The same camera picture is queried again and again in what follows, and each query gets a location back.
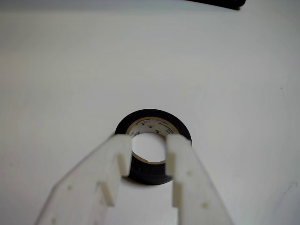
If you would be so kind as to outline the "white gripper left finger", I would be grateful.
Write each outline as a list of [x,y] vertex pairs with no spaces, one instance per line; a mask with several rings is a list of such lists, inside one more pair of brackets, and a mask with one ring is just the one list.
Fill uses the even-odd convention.
[[35,223],[103,225],[121,178],[129,175],[131,148],[128,135],[113,135],[96,147],[57,182]]

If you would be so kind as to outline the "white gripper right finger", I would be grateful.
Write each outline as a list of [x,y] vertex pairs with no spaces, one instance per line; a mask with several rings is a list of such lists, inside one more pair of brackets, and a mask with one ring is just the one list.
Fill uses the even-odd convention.
[[172,205],[178,209],[178,223],[233,224],[191,142],[182,135],[168,135],[166,147],[165,173],[173,179]]

